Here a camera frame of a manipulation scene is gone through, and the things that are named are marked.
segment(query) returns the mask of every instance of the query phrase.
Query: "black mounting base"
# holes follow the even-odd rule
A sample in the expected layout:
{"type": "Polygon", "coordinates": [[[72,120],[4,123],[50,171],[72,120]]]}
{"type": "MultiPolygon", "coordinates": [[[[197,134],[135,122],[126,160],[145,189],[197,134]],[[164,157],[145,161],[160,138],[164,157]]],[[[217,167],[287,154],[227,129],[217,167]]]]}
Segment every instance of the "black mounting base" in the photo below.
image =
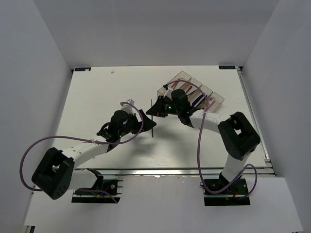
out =
{"type": "MultiPolygon", "coordinates": [[[[96,190],[106,190],[112,196],[118,194],[118,180],[100,180],[100,183],[96,181],[96,187],[92,187],[92,189],[96,190]]],[[[74,192],[75,195],[79,197],[72,197],[71,203],[115,203],[109,196],[100,195],[100,193],[91,193],[91,192],[83,192],[76,190],[74,192]]],[[[120,198],[114,197],[114,199],[119,202],[120,198]]]]}
{"type": "MultiPolygon", "coordinates": [[[[205,184],[213,191],[221,189],[219,179],[204,180],[205,184]]],[[[230,206],[230,205],[250,205],[249,197],[241,199],[248,194],[248,188],[245,179],[240,179],[220,194],[211,194],[204,189],[205,206],[230,206]]]]}

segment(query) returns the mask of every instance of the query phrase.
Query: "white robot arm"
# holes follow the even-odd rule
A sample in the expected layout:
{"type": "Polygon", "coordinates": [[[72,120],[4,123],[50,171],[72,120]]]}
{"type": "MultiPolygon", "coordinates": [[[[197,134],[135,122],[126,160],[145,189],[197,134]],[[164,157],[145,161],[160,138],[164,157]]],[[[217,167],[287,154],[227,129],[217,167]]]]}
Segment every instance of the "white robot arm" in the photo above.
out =
{"type": "MultiPolygon", "coordinates": [[[[204,111],[199,110],[193,113],[192,116],[190,116],[190,121],[194,128],[199,129],[201,127],[203,114],[204,114],[204,111]]],[[[215,114],[215,113],[207,113],[205,116],[205,121],[204,121],[204,129],[211,130],[216,133],[220,133],[218,126],[221,124],[221,122],[226,122],[227,120],[230,120],[230,119],[231,119],[231,116],[222,116],[222,115],[215,114]]],[[[250,156],[250,153],[243,156],[243,158],[240,160],[240,159],[232,157],[229,154],[227,157],[227,161],[224,166],[224,169],[221,172],[221,175],[228,182],[231,182],[243,170],[243,167],[249,156],[250,156]]]]}
{"type": "MultiPolygon", "coordinates": [[[[132,100],[127,102],[132,105],[134,103],[132,100]]],[[[104,124],[88,142],[65,150],[50,148],[35,170],[32,182],[53,200],[60,198],[69,189],[92,188],[97,180],[102,179],[99,172],[93,169],[76,170],[76,168],[97,155],[111,151],[120,144],[120,139],[124,135],[128,133],[137,135],[156,126],[156,123],[142,110],[139,110],[139,115],[142,117],[143,125],[142,121],[138,122],[132,108],[123,105],[114,113],[110,122],[104,124]]]]}

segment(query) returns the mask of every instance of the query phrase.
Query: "white enclosure wall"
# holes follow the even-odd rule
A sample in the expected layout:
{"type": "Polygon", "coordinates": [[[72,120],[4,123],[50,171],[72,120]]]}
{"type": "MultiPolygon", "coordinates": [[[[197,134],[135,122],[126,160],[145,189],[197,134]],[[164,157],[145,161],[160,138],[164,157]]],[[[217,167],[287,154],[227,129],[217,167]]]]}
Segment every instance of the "white enclosure wall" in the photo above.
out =
{"type": "Polygon", "coordinates": [[[281,0],[245,67],[273,167],[311,232],[311,2],[281,0]]]}
{"type": "MultiPolygon", "coordinates": [[[[0,22],[0,232],[18,233],[31,194],[19,180],[20,159],[55,132],[70,70],[32,0],[2,0],[0,22]]],[[[27,182],[50,143],[29,154],[27,182]]]]}
{"type": "Polygon", "coordinates": [[[243,66],[278,0],[34,0],[68,65],[243,66]]]}

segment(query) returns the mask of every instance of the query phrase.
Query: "white table surface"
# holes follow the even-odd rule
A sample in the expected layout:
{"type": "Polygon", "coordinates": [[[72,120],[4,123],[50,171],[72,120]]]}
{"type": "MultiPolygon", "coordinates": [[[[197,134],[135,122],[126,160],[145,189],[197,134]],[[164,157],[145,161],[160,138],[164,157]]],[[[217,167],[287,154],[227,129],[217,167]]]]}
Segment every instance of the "white table surface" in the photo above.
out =
{"type": "MultiPolygon", "coordinates": [[[[248,186],[254,178],[246,178],[248,186]]],[[[204,206],[199,178],[124,177],[118,204],[71,203],[35,192],[35,233],[292,233],[303,231],[284,178],[259,178],[250,206],[204,206]]]]}
{"type": "MultiPolygon", "coordinates": [[[[225,98],[216,113],[243,112],[252,122],[236,70],[218,66],[92,67],[73,73],[57,135],[91,138],[120,109],[120,102],[133,99],[146,112],[155,103],[157,90],[180,71],[184,71],[225,98]]],[[[187,168],[197,167],[198,130],[184,126],[177,116],[154,117],[157,126],[135,140],[119,145],[80,167],[93,168],[187,168]]],[[[127,135],[123,140],[132,137],[127,135]]],[[[54,146],[64,149],[79,142],[56,139],[54,146]]],[[[205,130],[201,143],[201,166],[223,167],[227,152],[219,134],[205,130]]],[[[258,146],[248,159],[264,167],[264,150],[258,146]]]]}

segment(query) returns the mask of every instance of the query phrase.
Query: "cable clip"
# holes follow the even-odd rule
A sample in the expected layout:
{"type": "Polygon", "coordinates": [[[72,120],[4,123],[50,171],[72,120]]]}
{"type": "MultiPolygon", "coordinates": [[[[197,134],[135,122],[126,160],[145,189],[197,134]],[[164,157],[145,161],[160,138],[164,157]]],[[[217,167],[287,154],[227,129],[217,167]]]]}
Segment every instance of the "cable clip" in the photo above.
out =
{"type": "Polygon", "coordinates": [[[95,146],[96,146],[96,145],[99,145],[99,143],[96,143],[96,142],[97,142],[97,140],[95,140],[95,138],[94,138],[94,137],[93,137],[93,138],[91,138],[91,141],[92,141],[91,143],[93,143],[95,146]]]}
{"type": "Polygon", "coordinates": [[[172,92],[173,92],[174,90],[172,89],[172,88],[170,88],[170,87],[168,87],[167,88],[167,91],[164,93],[164,96],[163,96],[163,98],[165,98],[166,96],[168,97],[168,98],[172,98],[172,92]]]}

